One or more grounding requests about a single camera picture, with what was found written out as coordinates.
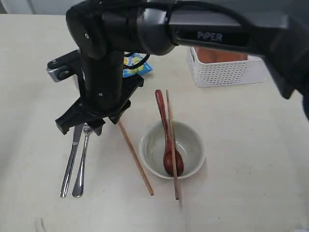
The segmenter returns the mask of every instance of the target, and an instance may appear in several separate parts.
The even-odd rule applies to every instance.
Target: blue snack bag
[[[130,57],[125,57],[124,65],[132,66],[139,63],[141,60],[142,57],[139,54],[135,53]],[[147,62],[145,62],[143,65],[141,65],[136,69],[133,70],[124,69],[124,77],[133,76],[135,74],[143,75],[145,73],[151,72],[152,70],[153,70],[152,67]]]

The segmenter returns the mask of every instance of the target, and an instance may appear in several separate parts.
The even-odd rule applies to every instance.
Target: silverware
[[[85,160],[86,160],[89,136],[92,131],[93,131],[92,128],[85,124],[84,126],[84,133],[85,133],[84,148],[83,148],[81,163],[79,165],[78,174],[77,174],[75,185],[74,185],[73,192],[72,192],[73,197],[81,197],[84,193]]]
[[[69,156],[66,172],[64,174],[64,178],[63,178],[63,182],[62,182],[60,197],[66,197],[67,192],[68,192],[68,187],[69,187],[72,169],[73,169],[73,165],[74,165],[75,155],[76,155],[79,140],[81,138],[83,126],[84,126],[83,124],[80,124],[80,125],[75,126],[75,128],[74,128],[74,135],[73,135],[71,153],[70,153],[70,156]]]

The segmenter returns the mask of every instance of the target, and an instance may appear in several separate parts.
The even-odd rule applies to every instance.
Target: white bowl
[[[176,147],[182,156],[184,171],[178,179],[195,174],[203,165],[206,154],[198,133],[181,122],[173,121]],[[155,175],[173,179],[164,169],[165,135],[162,122],[158,121],[146,129],[139,145],[140,159]]]

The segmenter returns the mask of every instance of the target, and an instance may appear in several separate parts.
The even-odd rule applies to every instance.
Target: bowl rim
[[[204,162],[205,162],[205,159],[206,159],[205,147],[204,147],[204,144],[203,144],[203,141],[202,141],[200,135],[197,133],[197,131],[196,131],[195,129],[193,129],[192,127],[188,126],[187,124],[185,124],[185,123],[183,123],[183,122],[179,122],[179,121],[176,121],[176,120],[173,120],[173,122],[174,122],[174,123],[177,123],[177,124],[182,124],[183,126],[189,128],[189,129],[196,135],[196,137],[197,137],[197,139],[198,139],[198,142],[199,142],[200,145],[201,145],[201,158],[200,158],[200,160],[199,160],[198,165],[197,165],[191,172],[189,172],[188,174],[186,174],[186,175],[181,175],[181,176],[178,177],[178,179],[185,179],[185,178],[188,178],[188,177],[194,175],[195,173],[197,173],[197,172],[200,170],[200,168],[203,166],[203,164],[204,164]],[[143,150],[143,145],[144,145],[144,143],[145,143],[146,137],[147,137],[147,136],[149,135],[149,133],[150,133],[155,127],[157,127],[159,124],[162,124],[162,121],[161,121],[161,120],[160,120],[160,121],[157,121],[157,122],[155,122],[155,123],[153,123],[153,124],[151,124],[151,125],[148,126],[148,127],[146,128],[146,130],[144,131],[143,135],[141,136],[140,143],[139,143],[139,157],[140,157],[142,163],[145,165],[145,167],[146,167],[150,172],[152,172],[153,174],[155,174],[155,175],[157,175],[157,176],[159,176],[159,177],[161,177],[161,178],[163,178],[163,179],[172,180],[172,179],[174,179],[174,177],[162,175],[162,174],[158,173],[156,170],[154,170],[152,167],[150,167],[150,166],[148,165],[148,163],[146,162],[146,159],[145,159],[145,157],[144,157],[144,155],[143,155],[143,152],[142,152],[142,150]]]

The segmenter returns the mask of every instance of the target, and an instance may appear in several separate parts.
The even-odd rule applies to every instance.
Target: knife
[[[69,187],[71,174],[72,174],[72,170],[73,170],[75,155],[76,155],[79,140],[81,138],[83,127],[84,127],[84,125],[80,124],[80,125],[75,126],[75,128],[74,128],[71,153],[70,153],[70,156],[69,156],[66,172],[64,174],[64,178],[63,178],[63,182],[62,182],[60,197],[66,197],[67,192],[68,192],[68,187]]]

